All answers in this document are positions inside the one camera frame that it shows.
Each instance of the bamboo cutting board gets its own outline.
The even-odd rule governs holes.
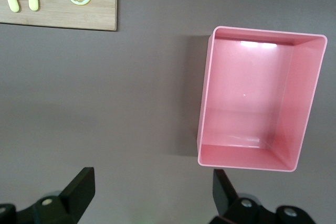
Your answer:
[[[117,28],[117,0],[91,0],[79,6],[70,0],[39,0],[39,10],[29,9],[28,0],[18,0],[13,13],[7,0],[0,0],[0,23],[111,30]]]

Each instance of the gray floor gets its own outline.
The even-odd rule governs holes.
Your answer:
[[[208,223],[212,169],[197,163],[207,38],[218,25],[324,34],[298,168],[227,169],[275,210],[334,223],[336,0],[119,0],[118,32],[0,25],[0,202],[23,209],[84,167],[86,223]]]

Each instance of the pink storage box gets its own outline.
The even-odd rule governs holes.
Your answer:
[[[324,35],[217,27],[206,59],[199,164],[294,171],[326,46]]]

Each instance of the metal bolt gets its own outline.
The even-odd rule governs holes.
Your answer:
[[[53,201],[52,199],[45,199],[44,201],[42,201],[42,206],[46,206],[46,205],[52,203],[52,201]]]
[[[248,199],[243,199],[241,203],[244,207],[252,207],[252,202],[249,201]]]
[[[290,217],[296,217],[298,214],[295,212],[294,209],[291,209],[289,207],[284,209],[285,214],[287,214]]]

